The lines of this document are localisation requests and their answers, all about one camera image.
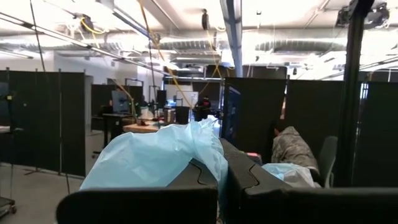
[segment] wooden table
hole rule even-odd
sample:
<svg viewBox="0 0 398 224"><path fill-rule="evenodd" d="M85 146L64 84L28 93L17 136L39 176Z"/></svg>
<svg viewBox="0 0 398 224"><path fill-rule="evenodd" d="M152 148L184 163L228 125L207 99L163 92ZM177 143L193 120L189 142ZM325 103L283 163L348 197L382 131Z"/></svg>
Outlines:
<svg viewBox="0 0 398 224"><path fill-rule="evenodd" d="M155 121L145 121L147 126L139 126L138 124L130 124L123 127L124 132L132 133L155 133L159 127L155 126Z"/></svg>

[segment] white wall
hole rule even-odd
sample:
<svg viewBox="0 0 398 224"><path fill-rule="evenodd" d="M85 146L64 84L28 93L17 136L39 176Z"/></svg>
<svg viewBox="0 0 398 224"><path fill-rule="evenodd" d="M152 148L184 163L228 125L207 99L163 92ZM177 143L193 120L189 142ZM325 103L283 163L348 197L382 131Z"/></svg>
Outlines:
<svg viewBox="0 0 398 224"><path fill-rule="evenodd" d="M166 96L168 100L172 100L173 96L176 95L176 92L178 90L176 85L165 85L166 88ZM191 85L180 85L180 88L182 91L193 91L193 88Z"/></svg>
<svg viewBox="0 0 398 224"><path fill-rule="evenodd" d="M118 63L111 66L109 57L92 57L85 60L83 57L62 57L54 55L54 70L61 69L64 72L85 72L94 77L94 84L106 84L107 78L116 78Z"/></svg>
<svg viewBox="0 0 398 224"><path fill-rule="evenodd" d="M155 83L152 79L152 72L149 69L146 68L142 68L142 67L137 67L137 79L144 81L144 87L143 89L143 94L145 96L145 100L147 102L150 102L151 100L156 100L155 96L154 96L154 89L153 87L149 87L149 86L159 86L160 88L162 88L162 81L163 81L163 74L158 73L158 72L154 72L154 79L155 79Z"/></svg>
<svg viewBox="0 0 398 224"><path fill-rule="evenodd" d="M39 54L32 54L33 59L24 59L11 57L0 54L0 70L5 70L7 67L14 71L43 71L42 62ZM43 54L44 67L46 72L54 71L53 52L46 52Z"/></svg>
<svg viewBox="0 0 398 224"><path fill-rule="evenodd" d="M124 85L126 78L137 78L137 65L119 63L119 67L116 73L116 79L118 84ZM128 82L129 85L140 85L136 82Z"/></svg>

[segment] metal pole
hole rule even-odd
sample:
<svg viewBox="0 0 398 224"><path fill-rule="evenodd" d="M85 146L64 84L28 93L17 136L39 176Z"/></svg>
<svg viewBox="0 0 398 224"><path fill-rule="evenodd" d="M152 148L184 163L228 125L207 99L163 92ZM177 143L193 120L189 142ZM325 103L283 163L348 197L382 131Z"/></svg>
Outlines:
<svg viewBox="0 0 398 224"><path fill-rule="evenodd" d="M349 5L350 22L347 40L344 88L340 111L340 129L335 165L335 186L349 187L353 179L354 148L359 102L358 73L364 29L364 20L374 0L351 1Z"/></svg>

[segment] yellow cable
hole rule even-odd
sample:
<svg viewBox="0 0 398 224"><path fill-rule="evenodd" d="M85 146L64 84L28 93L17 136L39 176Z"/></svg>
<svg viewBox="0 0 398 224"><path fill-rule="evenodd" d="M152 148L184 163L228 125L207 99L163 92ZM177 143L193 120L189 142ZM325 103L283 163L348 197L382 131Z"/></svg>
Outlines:
<svg viewBox="0 0 398 224"><path fill-rule="evenodd" d="M210 35L209 35L209 31L208 30L206 30L206 34L207 34L207 41L209 42L209 45L210 45L210 50L213 51L213 49L211 48L211 46L213 44L210 41ZM221 72L220 72L220 70L218 68L218 66L220 65L220 61L218 61L218 62L216 61L216 57L214 56L214 54L212 54L211 56L213 56L214 63L216 63L215 71L218 72L218 76L220 76L220 79L222 81L223 80L223 76L221 75Z"/></svg>
<svg viewBox="0 0 398 224"><path fill-rule="evenodd" d="M126 89L124 89L124 87L120 84L118 84L118 82L116 81L116 79L112 78L112 81L123 91L125 92L125 94L127 94L127 96L129 97L129 99L131 100L131 114L132 117L136 120L136 123L138 124L138 118L136 116L136 110L134 107L134 98L130 95L129 92L126 91Z"/></svg>
<svg viewBox="0 0 398 224"><path fill-rule="evenodd" d="M93 39L94 39L94 41L95 41L95 44L97 45L97 48L99 49L99 48L100 48L100 44L98 43L97 38L95 37L95 34L94 34L93 32L91 32L91 34L92 34L92 36L93 36Z"/></svg>
<svg viewBox="0 0 398 224"><path fill-rule="evenodd" d="M139 5L140 5L140 8L141 8L141 14L142 14L142 16L144 18L145 25L147 27L148 33L152 37L152 41L153 41L153 43L154 43L154 45L155 45L160 57L165 62L166 60L164 59L162 52L160 52L159 43L157 42L157 39L156 39L155 35L152 33L151 29L148 26L148 21L147 21L147 16L146 16L145 10L144 10L144 2L143 2L143 0L139 1ZM167 67L167 70L169 71L169 75L173 78L175 86L181 92L183 99L188 103L189 107L191 109L193 109L192 104L188 101L188 98L185 96L185 94L183 93L183 90L181 89L180 85L178 84L178 81L176 79L176 76L173 74L173 71L171 69L169 69L169 67Z"/></svg>
<svg viewBox="0 0 398 224"><path fill-rule="evenodd" d="M211 42L210 42L209 31L206 30L206 33L207 33L207 39L208 39L207 41L209 42L209 44L210 44L210 50L212 51L213 49L211 48L212 44L211 44ZM219 65L220 65L220 61L218 61L218 62L216 61L216 57L214 56L214 54L212 54L212 56L213 56L214 63L216 64L216 68L214 69L213 74L211 75L210 78L213 78L213 76L216 74L216 72L218 72L218 75L219 75L220 78L221 78L221 84L222 84L222 83L223 83L223 76L221 75L221 72L220 72L220 70L219 70L219 68L218 68ZM203 91L205 91L205 89L207 88L207 86L209 85L209 83L210 83L210 80L206 83L205 87L203 87L203 89L200 90L199 95L200 95L200 93L203 93Z"/></svg>
<svg viewBox="0 0 398 224"><path fill-rule="evenodd" d="M87 29L88 31L92 32L93 34L104 34L104 33L106 33L105 29L102 30L102 31L97 31L97 30L94 30L94 29L90 28L90 27L85 23L85 18L84 18L84 17L82 17L82 18L80 19L80 22L83 24L84 27L86 27L86 29Z"/></svg>

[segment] camouflage clothing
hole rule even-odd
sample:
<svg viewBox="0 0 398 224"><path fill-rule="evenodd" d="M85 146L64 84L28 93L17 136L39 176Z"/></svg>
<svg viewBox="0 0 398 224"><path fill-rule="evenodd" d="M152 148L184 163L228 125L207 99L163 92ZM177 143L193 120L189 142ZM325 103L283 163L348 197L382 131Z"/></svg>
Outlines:
<svg viewBox="0 0 398 224"><path fill-rule="evenodd" d="M319 173L317 160L310 147L293 127L287 127L274 138L271 162L293 163Z"/></svg>

